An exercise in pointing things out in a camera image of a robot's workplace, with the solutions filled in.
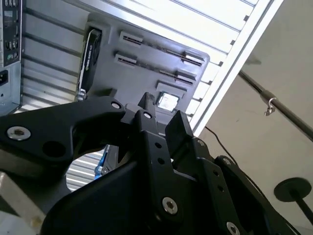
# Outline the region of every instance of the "silver screw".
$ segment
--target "silver screw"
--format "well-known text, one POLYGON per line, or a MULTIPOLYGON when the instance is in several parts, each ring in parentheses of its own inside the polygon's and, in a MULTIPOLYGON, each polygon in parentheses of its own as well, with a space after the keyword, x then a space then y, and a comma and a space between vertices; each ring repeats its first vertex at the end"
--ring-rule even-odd
POLYGON ((224 160, 224 162, 226 162, 227 165, 231 165, 230 160, 228 160, 227 158, 224 158, 223 160, 224 160))
POLYGON ((149 119, 152 118, 152 116, 151 116, 149 113, 147 113, 147 112, 144 112, 143 114, 144 114, 144 116, 145 116, 146 118, 149 118, 149 119))
POLYGON ((165 211, 169 214, 176 214, 178 211, 176 202, 170 197, 164 197, 162 205, 165 211))
POLYGON ((205 146, 205 143, 202 140, 197 141, 201 146, 205 146))
POLYGON ((86 91, 84 89, 80 89, 78 92, 79 96, 85 96, 86 95, 86 91))
POLYGON ((227 222, 226 226, 231 235, 240 235, 239 229, 232 222, 227 222))
POLYGON ((31 136, 30 131, 22 126, 12 126, 6 131, 6 133, 9 138, 16 141, 24 141, 31 136))
POLYGON ((77 101, 84 101, 84 98, 81 97, 81 96, 78 96, 78 97, 77 97, 77 101))
POLYGON ((111 105, 112 105, 114 108, 116 108, 116 109, 120 109, 120 108, 121 108, 121 106, 120 106, 118 103, 116 103, 116 102, 112 102, 111 105))

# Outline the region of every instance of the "screw hole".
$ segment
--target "screw hole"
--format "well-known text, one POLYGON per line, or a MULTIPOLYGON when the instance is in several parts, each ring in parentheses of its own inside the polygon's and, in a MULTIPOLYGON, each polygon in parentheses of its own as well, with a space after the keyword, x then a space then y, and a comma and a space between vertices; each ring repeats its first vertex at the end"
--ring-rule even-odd
POLYGON ((174 208, 174 205, 172 202, 167 202, 166 204, 167 204, 168 208, 170 208, 170 209, 174 208))
POLYGON ((14 135, 23 136, 23 135, 25 135, 25 132, 23 130, 21 130, 21 129, 16 129, 14 131, 14 135))
POLYGON ((65 147, 63 144, 56 141, 48 141, 43 145, 43 152, 52 158, 59 158, 65 154, 65 147))
POLYGON ((155 143, 155 145, 156 145, 157 148, 162 148, 162 145, 159 144, 159 143, 155 143))
POLYGON ((161 165, 165 164, 165 161, 162 158, 158 158, 157 159, 158 163, 160 163, 161 165))
POLYGON ((224 188, 220 185, 217 186, 217 188, 221 191, 221 192, 224 192, 224 188))
POLYGON ((236 228, 234 226, 231 226, 230 229, 232 230, 233 233, 237 232, 237 230, 236 230, 236 228))

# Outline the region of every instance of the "metal rod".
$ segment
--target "metal rod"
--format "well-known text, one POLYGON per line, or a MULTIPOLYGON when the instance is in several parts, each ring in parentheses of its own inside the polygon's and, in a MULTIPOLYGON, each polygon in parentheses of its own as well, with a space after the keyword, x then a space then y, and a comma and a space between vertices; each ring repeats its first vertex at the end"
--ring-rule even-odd
MULTIPOLYGON (((269 91, 265 90, 260 84, 254 81, 251 77, 240 71, 238 74, 248 85, 250 85, 257 93, 260 94, 264 102, 275 96, 269 91)), ((271 104, 285 117, 287 118, 295 127, 297 127, 306 137, 308 137, 313 142, 313 129, 305 123, 301 118, 294 114, 290 109, 283 105, 277 98, 271 101, 271 104)))
POLYGON ((244 73, 242 70, 240 70, 238 74, 248 85, 250 85, 257 93, 261 94, 261 92, 264 90, 264 88, 254 81, 249 75, 244 73))
POLYGON ((295 202, 298 204, 303 214, 307 217, 310 223, 313 225, 313 212, 309 208, 309 206, 305 203, 305 201, 299 196, 298 191, 292 190, 290 191, 290 195, 293 197, 295 202))

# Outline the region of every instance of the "black metal bracket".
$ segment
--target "black metal bracket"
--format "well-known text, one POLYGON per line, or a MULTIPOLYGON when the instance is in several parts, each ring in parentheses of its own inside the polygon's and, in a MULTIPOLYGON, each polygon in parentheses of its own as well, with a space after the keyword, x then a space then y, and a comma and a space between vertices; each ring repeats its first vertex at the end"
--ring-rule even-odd
POLYGON ((47 213, 41 235, 293 234, 237 166, 210 156, 186 114, 176 113, 165 139, 154 97, 139 106, 102 97, 0 117, 0 168, 47 213), (129 160, 69 194, 70 163, 106 144, 129 160))

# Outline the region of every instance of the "black cable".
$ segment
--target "black cable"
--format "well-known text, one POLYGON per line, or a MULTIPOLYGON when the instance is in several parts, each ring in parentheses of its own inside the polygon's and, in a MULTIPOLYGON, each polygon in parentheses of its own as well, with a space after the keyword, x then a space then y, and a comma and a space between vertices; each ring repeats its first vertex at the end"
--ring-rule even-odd
POLYGON ((228 156, 231 158, 231 160, 233 160, 233 162, 234 162, 236 165, 238 165, 238 163, 237 163, 236 160, 233 158, 233 156, 227 151, 227 149, 226 149, 226 148, 224 147, 224 145, 221 143, 219 137, 215 134, 215 132, 212 131, 211 129, 209 129, 208 127, 205 127, 205 128, 215 136, 217 142, 220 144, 220 146, 222 147, 222 149, 228 154, 228 156))
MULTIPOLYGON (((205 127, 209 132, 211 132, 214 136, 215 136, 215 138, 216 138, 216 140, 217 140, 217 142, 220 144, 220 146, 222 147, 222 149, 228 154, 228 156, 230 157, 230 159, 236 164, 236 165, 238 165, 238 163, 237 163, 237 161, 235 160, 235 158, 228 152, 228 150, 224 147, 224 145, 222 144, 222 142, 220 141, 220 139, 219 139, 219 137, 217 136, 217 134, 214 132, 214 131, 212 131, 210 128, 208 128, 208 127, 205 127)), ((241 170, 241 172, 246 176, 246 178, 253 184, 253 186, 258 190, 258 192, 260 193, 260 195, 263 197, 263 198, 265 198, 267 201, 268 201, 268 203, 271 205, 271 203, 269 202, 269 200, 265 197, 265 195, 264 195, 264 193, 262 192, 262 190, 259 188, 259 186, 250 178, 250 176, 248 176, 245 172, 243 172, 242 170, 241 170)), ((294 231, 294 233, 296 234, 296 235, 301 235, 301 233, 300 232, 298 232, 298 230, 291 224, 291 223, 289 223, 289 221, 288 220, 286 220, 280 213, 278 213, 282 218, 283 218, 283 220, 284 220, 284 222, 294 231)))

